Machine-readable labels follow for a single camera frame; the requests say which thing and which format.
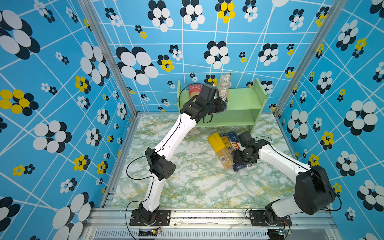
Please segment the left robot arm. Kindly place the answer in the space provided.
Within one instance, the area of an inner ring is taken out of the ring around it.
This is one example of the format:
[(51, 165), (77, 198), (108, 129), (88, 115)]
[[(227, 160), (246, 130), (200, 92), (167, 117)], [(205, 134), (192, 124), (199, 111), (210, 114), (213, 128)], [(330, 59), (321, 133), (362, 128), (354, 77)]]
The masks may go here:
[(176, 170), (171, 159), (186, 135), (206, 116), (221, 113), (227, 104), (220, 97), (219, 89), (204, 84), (200, 93), (192, 97), (180, 109), (180, 114), (167, 135), (153, 149), (148, 148), (145, 156), (149, 164), (151, 180), (143, 202), (139, 203), (139, 213), (143, 222), (151, 225), (155, 222), (160, 207), (160, 197), (166, 180)]

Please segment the red spaghetti bag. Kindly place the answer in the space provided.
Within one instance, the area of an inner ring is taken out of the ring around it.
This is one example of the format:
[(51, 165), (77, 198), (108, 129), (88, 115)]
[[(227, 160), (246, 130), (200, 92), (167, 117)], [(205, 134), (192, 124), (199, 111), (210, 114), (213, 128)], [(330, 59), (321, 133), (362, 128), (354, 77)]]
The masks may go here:
[(190, 99), (195, 97), (195, 96), (198, 96), (201, 92), (201, 89), (202, 89), (202, 84), (191, 84), (189, 85), (189, 96), (190, 96)]

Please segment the blue clear spaghetti bag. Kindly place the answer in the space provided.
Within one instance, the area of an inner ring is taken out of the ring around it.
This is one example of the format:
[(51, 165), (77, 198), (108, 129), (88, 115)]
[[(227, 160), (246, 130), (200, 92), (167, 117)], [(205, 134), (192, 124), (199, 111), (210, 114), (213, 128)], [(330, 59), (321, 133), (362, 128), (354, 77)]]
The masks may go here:
[(220, 134), (220, 137), (230, 153), (236, 150), (226, 133)]

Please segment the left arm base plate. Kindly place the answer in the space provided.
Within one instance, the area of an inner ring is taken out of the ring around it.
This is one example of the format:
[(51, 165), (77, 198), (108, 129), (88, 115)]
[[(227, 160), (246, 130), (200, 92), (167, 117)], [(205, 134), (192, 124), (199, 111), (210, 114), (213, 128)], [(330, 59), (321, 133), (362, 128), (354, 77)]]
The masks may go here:
[(169, 226), (171, 220), (170, 210), (157, 210), (153, 213), (149, 213), (144, 210), (133, 210), (131, 213), (131, 219), (129, 221), (130, 226), (151, 227), (151, 226)]

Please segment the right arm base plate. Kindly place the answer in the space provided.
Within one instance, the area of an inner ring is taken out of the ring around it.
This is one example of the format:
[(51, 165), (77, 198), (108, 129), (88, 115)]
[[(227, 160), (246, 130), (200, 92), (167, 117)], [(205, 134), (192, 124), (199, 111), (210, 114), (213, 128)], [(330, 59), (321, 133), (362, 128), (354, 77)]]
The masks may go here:
[(251, 221), (253, 227), (291, 227), (290, 216), (279, 218), (272, 212), (266, 210), (246, 210), (246, 217)]

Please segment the yellow top spaghetti bag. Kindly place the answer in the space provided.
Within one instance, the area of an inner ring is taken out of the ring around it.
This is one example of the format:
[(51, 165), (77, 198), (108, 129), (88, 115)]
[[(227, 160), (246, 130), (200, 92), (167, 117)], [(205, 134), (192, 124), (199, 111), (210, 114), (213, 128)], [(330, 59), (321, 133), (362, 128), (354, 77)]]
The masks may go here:
[(232, 168), (233, 166), (233, 158), (232, 158), (232, 152), (230, 153), (226, 146), (224, 145), (224, 142), (222, 141), (220, 134), (218, 132), (210, 135), (207, 140), (211, 144), (213, 150), (217, 154), (220, 162), (222, 163), (225, 170), (228, 170)]

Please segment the clear white-label spaghetti bag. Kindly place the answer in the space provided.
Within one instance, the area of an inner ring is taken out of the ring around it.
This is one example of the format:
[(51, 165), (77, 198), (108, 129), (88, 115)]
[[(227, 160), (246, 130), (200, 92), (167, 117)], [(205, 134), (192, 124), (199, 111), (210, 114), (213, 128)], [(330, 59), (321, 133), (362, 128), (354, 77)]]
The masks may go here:
[(231, 87), (231, 73), (221, 75), (219, 81), (219, 97), (227, 104), (229, 98), (229, 91)]

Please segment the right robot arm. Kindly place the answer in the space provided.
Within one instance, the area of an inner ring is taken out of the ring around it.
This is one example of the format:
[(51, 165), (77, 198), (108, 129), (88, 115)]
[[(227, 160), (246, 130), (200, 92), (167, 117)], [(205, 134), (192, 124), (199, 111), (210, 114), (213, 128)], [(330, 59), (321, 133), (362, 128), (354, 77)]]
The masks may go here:
[(278, 199), (265, 207), (265, 221), (269, 225), (277, 225), (292, 214), (313, 215), (335, 201), (337, 194), (321, 166), (301, 163), (277, 150), (269, 141), (257, 140), (249, 132), (241, 133), (239, 142), (243, 149), (233, 152), (235, 163), (264, 161), (295, 183), (295, 192), (291, 197)]

